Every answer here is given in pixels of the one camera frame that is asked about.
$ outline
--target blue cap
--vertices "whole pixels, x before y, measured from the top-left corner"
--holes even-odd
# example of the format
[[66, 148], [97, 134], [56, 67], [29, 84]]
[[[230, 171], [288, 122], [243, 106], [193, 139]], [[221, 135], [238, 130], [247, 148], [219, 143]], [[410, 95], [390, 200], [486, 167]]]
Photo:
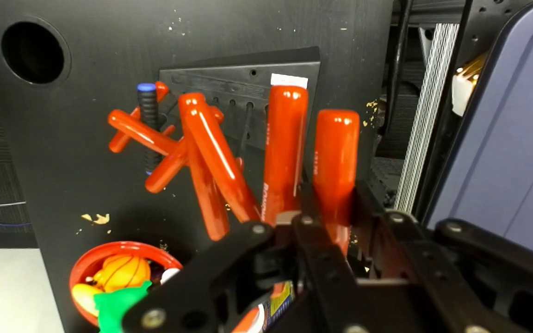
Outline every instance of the blue cap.
[[155, 84], [142, 82], [142, 84], [136, 85], [136, 91], [138, 93], [155, 93]]

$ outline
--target circular hole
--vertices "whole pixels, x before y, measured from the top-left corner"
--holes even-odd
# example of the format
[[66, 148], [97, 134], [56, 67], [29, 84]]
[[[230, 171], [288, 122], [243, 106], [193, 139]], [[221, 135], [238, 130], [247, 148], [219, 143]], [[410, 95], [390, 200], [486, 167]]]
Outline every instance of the circular hole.
[[62, 73], [58, 41], [40, 24], [16, 23], [1, 39], [7, 67], [25, 82], [49, 84]]
[[190, 311], [180, 317], [180, 326], [184, 330], [199, 330], [206, 324], [206, 315], [201, 311]]

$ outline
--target screw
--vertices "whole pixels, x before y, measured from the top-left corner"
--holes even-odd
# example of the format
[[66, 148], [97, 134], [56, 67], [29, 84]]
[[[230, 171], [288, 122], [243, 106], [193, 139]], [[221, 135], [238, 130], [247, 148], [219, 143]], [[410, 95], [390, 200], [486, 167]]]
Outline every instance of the screw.
[[142, 315], [140, 326], [145, 330], [156, 330], [166, 320], [166, 313], [162, 309], [149, 309]]
[[308, 226], [308, 224], [312, 224], [312, 222], [314, 222], [314, 219], [310, 219], [308, 215], [303, 215], [303, 217], [301, 217], [301, 224]]
[[465, 326], [464, 333], [490, 333], [490, 332], [484, 330], [482, 326]]
[[260, 235], [260, 233], [264, 233], [266, 230], [264, 230], [264, 226], [253, 226], [251, 228], [251, 233], [255, 233], [255, 235]]
[[390, 215], [390, 221], [391, 221], [393, 224], [401, 224], [401, 222], [403, 222], [403, 217], [397, 215], [397, 213], [391, 213], [391, 215]]
[[447, 222], [445, 228], [447, 228], [451, 233], [460, 233], [460, 232], [462, 232], [462, 226], [458, 226], [456, 222]]
[[367, 333], [362, 326], [347, 326], [343, 333]]
[[297, 293], [301, 293], [303, 287], [304, 287], [303, 282], [297, 282], [297, 283], [295, 283]]

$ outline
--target green toy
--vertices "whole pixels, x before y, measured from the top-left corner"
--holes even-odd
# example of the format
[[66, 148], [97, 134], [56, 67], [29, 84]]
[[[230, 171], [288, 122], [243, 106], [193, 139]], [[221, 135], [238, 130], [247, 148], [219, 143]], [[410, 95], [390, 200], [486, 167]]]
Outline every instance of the green toy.
[[121, 333], [121, 317], [147, 295], [149, 285], [151, 283], [145, 282], [136, 289], [95, 295], [93, 302], [97, 309], [99, 333]]

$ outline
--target orange cylinder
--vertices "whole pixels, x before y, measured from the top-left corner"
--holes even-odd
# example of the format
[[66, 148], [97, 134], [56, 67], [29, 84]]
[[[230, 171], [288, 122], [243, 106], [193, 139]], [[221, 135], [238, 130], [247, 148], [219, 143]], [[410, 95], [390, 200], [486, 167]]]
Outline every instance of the orange cylinder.
[[229, 232], [229, 221], [225, 213], [225, 202], [217, 193], [212, 176], [192, 141], [188, 145], [188, 169], [192, 178], [192, 187], [203, 217], [203, 224], [210, 241], [219, 241]]
[[201, 93], [186, 93], [177, 98], [177, 110], [186, 139], [193, 141], [230, 213], [240, 222], [256, 221], [258, 209], [214, 119], [216, 108], [206, 106]]
[[295, 189], [306, 108], [308, 93], [304, 89], [269, 89], [260, 219], [271, 226], [279, 213], [297, 209]]
[[325, 230], [345, 254], [356, 174], [358, 113], [321, 110], [316, 121], [312, 184]]
[[[169, 89], [168, 89], [166, 84], [155, 82], [156, 102], [160, 102], [160, 100], [168, 95], [168, 91], [169, 91]], [[138, 119], [140, 119], [140, 110], [134, 108], [134, 110], [131, 111], [131, 117], [138, 121]], [[114, 134], [114, 137], [110, 139], [110, 143], [106, 145], [106, 148], [108, 148], [112, 154], [121, 154], [127, 143], [129, 143], [129, 135], [118, 132], [118, 134]]]
[[160, 156], [169, 156], [169, 152], [177, 148], [175, 141], [162, 137], [158, 132], [147, 128], [145, 124], [118, 110], [108, 113], [106, 124]]
[[160, 159], [160, 163], [153, 169], [153, 172], [143, 182], [143, 189], [147, 193], [160, 193], [179, 172], [179, 169], [186, 163], [186, 150], [188, 145], [184, 139], [180, 139], [175, 147], [175, 150]]

